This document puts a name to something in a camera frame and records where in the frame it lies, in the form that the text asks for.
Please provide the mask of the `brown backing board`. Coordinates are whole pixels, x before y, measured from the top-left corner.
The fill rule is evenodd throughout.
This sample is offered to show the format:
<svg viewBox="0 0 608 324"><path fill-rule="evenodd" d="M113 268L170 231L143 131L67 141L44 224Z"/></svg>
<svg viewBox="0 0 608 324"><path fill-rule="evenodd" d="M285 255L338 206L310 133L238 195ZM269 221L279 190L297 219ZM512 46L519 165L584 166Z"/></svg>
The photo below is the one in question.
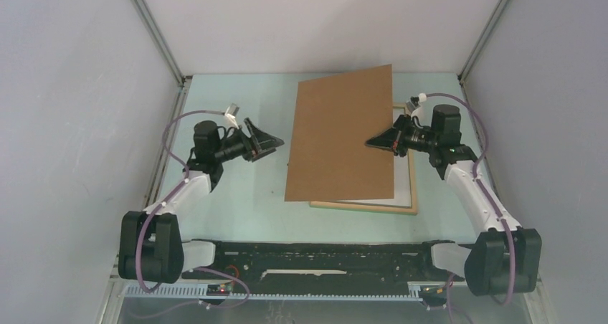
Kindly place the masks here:
<svg viewBox="0 0 608 324"><path fill-rule="evenodd" d="M286 201L388 199L394 158L366 141L393 123L391 65L298 85Z"/></svg>

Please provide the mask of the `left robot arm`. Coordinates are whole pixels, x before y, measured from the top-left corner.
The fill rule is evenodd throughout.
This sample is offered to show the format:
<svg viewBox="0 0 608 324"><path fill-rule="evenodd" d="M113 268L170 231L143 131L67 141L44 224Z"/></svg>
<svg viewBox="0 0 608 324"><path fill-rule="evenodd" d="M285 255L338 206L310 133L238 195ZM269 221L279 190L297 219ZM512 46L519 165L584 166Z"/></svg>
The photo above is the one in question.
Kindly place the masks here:
<svg viewBox="0 0 608 324"><path fill-rule="evenodd" d="M231 128L203 120L194 126L193 142L176 187L144 210L129 211L122 218L118 274L138 281L147 291L150 282L175 283L183 272L197 267L213 279L225 273L226 258L212 243L188 242L179 219L215 190L224 163L236 158L255 162L284 144L250 119Z"/></svg>

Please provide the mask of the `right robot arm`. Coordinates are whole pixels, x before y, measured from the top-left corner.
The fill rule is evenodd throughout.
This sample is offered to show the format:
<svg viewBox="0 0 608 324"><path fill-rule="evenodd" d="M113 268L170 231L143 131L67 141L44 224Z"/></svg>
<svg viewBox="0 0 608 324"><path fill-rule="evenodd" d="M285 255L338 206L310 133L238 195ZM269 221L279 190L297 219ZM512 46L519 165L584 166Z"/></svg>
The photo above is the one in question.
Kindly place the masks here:
<svg viewBox="0 0 608 324"><path fill-rule="evenodd" d="M461 141L460 109L436 105L429 126L401 114L366 146L405 157L410 151L427 153L430 165L452 189L471 221L477 238L470 247L438 242L417 260L418 273L434 280L444 271L466 281L472 294L505 295L536 289L542 239L525 229L501 204L479 170L479 159Z"/></svg>

